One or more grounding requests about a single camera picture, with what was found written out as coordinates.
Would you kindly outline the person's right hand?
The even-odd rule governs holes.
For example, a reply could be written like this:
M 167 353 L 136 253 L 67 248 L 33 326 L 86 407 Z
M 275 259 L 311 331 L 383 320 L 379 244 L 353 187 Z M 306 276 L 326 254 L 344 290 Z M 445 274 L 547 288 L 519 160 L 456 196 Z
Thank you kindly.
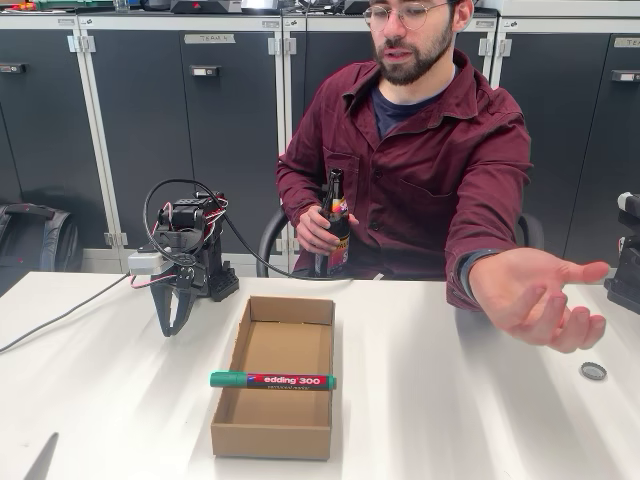
M 319 205 L 310 205 L 299 218 L 296 225 L 300 246 L 308 252 L 329 255 L 334 251 L 339 238 L 329 232 L 330 222 L 324 218 Z

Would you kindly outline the person's left hand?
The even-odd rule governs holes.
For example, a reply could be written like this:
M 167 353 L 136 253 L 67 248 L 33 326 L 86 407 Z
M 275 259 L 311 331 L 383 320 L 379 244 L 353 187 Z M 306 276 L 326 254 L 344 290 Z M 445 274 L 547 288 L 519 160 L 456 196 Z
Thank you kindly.
M 605 262 L 576 264 L 517 248 L 476 261 L 469 286 L 496 328 L 530 345 L 572 353 L 592 348 L 603 337 L 606 320 L 585 306 L 569 308 L 563 288 L 598 282 L 608 273 Z

